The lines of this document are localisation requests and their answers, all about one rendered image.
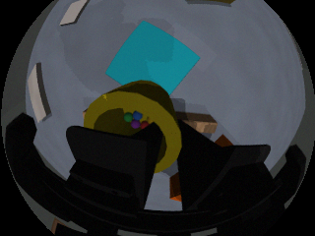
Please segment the olive-yellow cup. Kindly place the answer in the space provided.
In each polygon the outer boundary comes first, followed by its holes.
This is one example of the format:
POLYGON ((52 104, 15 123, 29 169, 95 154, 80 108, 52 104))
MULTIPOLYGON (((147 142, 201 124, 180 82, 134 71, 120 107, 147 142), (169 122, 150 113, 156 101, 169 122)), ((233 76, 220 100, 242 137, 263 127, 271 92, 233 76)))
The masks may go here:
POLYGON ((134 129, 131 121, 125 121, 123 115, 134 115, 134 111, 143 115, 139 122, 147 121, 149 117, 162 130, 162 142, 154 170, 154 173, 160 173, 177 160, 181 151, 180 123, 172 99, 163 87, 149 80, 138 80, 100 95, 88 106, 84 127, 131 137, 142 130, 141 125, 134 129))

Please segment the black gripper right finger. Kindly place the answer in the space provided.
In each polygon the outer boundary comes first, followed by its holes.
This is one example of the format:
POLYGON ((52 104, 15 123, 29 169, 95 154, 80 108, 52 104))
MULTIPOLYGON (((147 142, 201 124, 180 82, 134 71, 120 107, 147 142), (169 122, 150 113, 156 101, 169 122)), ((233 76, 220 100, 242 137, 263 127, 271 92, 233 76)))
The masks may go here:
POLYGON ((182 211, 197 209, 197 204, 220 183, 228 170, 239 165, 267 160, 269 145, 221 147, 198 133, 188 123, 180 123, 181 151, 177 157, 182 211))

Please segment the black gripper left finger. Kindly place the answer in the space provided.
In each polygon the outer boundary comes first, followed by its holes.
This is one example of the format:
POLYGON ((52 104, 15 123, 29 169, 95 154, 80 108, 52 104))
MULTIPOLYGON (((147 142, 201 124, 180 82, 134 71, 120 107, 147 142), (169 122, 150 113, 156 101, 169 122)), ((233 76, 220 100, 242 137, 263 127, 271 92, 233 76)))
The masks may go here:
POLYGON ((80 126, 68 127, 66 135, 75 160, 133 176, 139 207, 145 208, 162 142, 157 122, 131 137, 80 126))

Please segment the brown wooden bar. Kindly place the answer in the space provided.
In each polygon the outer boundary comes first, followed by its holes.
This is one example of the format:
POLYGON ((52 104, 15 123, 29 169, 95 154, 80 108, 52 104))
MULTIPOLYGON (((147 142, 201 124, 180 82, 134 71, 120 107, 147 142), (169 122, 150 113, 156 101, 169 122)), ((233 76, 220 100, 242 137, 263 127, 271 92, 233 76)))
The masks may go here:
POLYGON ((181 113, 176 111, 177 119, 182 119, 189 126, 192 126, 198 133, 216 133, 217 121, 209 114, 181 113))

